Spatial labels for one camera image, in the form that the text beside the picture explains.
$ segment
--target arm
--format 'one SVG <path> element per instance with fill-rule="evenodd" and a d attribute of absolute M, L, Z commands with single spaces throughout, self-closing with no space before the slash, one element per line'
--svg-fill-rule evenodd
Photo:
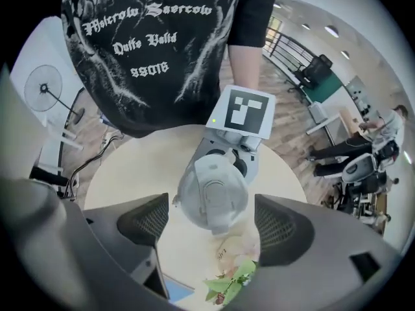
<path fill-rule="evenodd" d="M 275 0 L 239 0 L 228 38 L 236 85 L 258 88 L 262 47 Z"/>
<path fill-rule="evenodd" d="M 385 122 L 383 119 L 378 119 L 376 121 L 368 121 L 368 122 L 364 122 L 364 123 L 360 123 L 359 127 L 362 128 L 363 130 L 366 129 L 379 129 L 382 128 L 385 125 Z"/>
<path fill-rule="evenodd" d="M 235 85 L 257 89 L 261 59 L 262 49 L 259 47 L 229 46 L 229 60 Z"/>

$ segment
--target black t-shirt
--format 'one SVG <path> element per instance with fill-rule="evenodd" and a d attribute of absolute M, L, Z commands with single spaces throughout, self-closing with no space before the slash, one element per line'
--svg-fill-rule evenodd
<path fill-rule="evenodd" d="M 274 0 L 62 0 L 85 88 L 134 137 L 205 124 L 225 45 L 262 47 Z"/>

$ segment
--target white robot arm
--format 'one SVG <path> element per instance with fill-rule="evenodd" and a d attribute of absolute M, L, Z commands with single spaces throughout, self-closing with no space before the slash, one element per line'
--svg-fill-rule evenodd
<path fill-rule="evenodd" d="M 180 180 L 173 204 L 194 224 L 214 235 L 227 233 L 248 203 L 248 187 L 258 171 L 257 149 L 269 139 L 276 98 L 227 86 L 204 137 Z M 232 163 L 226 154 L 235 156 Z"/>

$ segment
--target round table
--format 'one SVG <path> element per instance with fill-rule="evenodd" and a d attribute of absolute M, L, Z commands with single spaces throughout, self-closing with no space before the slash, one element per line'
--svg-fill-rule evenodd
<path fill-rule="evenodd" d="M 85 201 L 85 209 L 95 209 L 169 193 L 169 222 L 157 244 L 158 257 L 164 274 L 195 289 L 193 295 L 175 303 L 192 310 L 218 308 L 205 302 L 208 289 L 203 280 L 215 279 L 220 274 L 216 253 L 226 239 L 195 226 L 179 207 L 171 205 L 203 133 L 204 126 L 188 125 L 129 140 L 99 167 Z M 306 202 L 294 172 L 263 144 L 259 147 L 259 172 L 249 185 L 247 209 L 228 236 L 247 233 L 259 239 L 254 224 L 254 195 L 259 193 Z"/>

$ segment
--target hand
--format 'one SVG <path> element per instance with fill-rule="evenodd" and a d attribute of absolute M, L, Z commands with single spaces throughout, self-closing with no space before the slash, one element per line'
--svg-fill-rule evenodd
<path fill-rule="evenodd" d="M 359 128 L 365 132 L 368 129 L 368 126 L 366 123 L 360 123 Z"/>

